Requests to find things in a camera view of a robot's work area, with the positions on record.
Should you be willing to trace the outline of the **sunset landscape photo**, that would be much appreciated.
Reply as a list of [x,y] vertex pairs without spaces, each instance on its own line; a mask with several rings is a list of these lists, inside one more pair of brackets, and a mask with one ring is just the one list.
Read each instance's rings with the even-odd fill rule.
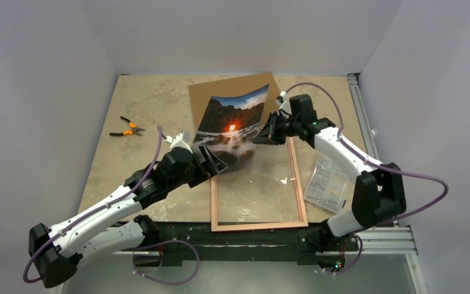
[[211,96],[193,139],[192,149],[204,144],[227,164],[226,173],[243,169],[252,159],[260,132],[269,85],[241,96]]

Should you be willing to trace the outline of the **pink picture frame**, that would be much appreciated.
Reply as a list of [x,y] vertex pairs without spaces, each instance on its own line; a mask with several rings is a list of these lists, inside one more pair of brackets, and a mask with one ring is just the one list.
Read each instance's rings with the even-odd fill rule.
[[262,146],[250,167],[211,181],[213,232],[307,226],[307,211],[293,139]]

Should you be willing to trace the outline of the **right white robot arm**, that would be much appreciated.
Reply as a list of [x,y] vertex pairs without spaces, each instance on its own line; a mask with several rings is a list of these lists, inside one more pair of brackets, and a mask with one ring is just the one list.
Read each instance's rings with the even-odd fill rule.
[[262,131],[253,139],[258,145],[283,145],[288,137],[298,137],[330,158],[354,183],[351,208],[323,222],[319,241],[334,249],[343,236],[374,227],[406,211],[403,180],[399,167],[384,165],[351,142],[327,118],[318,118],[307,94],[277,97],[278,111],[269,115]]

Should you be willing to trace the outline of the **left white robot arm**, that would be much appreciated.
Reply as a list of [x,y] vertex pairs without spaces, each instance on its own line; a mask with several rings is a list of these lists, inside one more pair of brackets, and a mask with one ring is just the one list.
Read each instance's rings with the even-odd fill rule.
[[70,279],[77,269],[94,257],[123,249],[140,247],[149,251],[159,247],[165,236],[155,222],[140,211],[166,199],[168,194],[188,185],[195,187],[221,174],[228,164],[205,144],[198,153],[174,147],[161,160],[136,171],[114,192],[82,213],[56,225],[39,223],[29,231],[27,266],[34,266],[45,288]]

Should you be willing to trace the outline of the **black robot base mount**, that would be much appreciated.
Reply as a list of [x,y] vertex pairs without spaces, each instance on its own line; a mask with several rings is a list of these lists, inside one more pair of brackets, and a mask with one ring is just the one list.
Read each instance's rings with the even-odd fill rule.
[[345,254],[360,249],[357,237],[332,237],[322,223],[238,232],[214,232],[207,222],[143,222],[142,228],[141,244],[126,250],[156,252],[164,266],[180,266],[192,260],[335,266]]

